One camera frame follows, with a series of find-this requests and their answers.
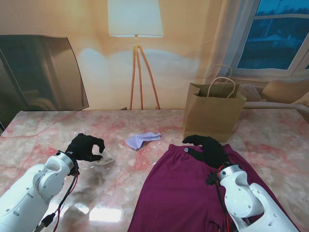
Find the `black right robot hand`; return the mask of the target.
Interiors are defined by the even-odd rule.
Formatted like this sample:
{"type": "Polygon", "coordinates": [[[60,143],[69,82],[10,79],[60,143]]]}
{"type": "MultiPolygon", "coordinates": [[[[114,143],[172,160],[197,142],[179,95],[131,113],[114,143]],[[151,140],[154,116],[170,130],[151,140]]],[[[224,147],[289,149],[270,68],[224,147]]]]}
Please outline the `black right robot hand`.
{"type": "Polygon", "coordinates": [[[223,146],[212,137],[190,135],[183,140],[183,143],[201,146],[201,152],[193,148],[188,148],[187,153],[196,160],[204,162],[209,167],[219,169],[221,166],[228,166],[231,164],[223,146]]]}

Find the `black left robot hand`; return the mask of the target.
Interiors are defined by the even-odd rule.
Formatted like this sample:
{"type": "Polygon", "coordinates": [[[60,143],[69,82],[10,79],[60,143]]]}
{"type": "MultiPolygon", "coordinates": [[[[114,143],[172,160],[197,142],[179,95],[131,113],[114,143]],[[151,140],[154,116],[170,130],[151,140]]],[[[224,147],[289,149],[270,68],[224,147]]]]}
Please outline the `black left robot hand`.
{"type": "Polygon", "coordinates": [[[100,154],[105,149],[103,139],[79,133],[69,144],[65,153],[71,155],[76,160],[84,160],[88,162],[99,161],[103,159],[103,156],[94,155],[92,153],[94,145],[99,147],[100,154]]]}

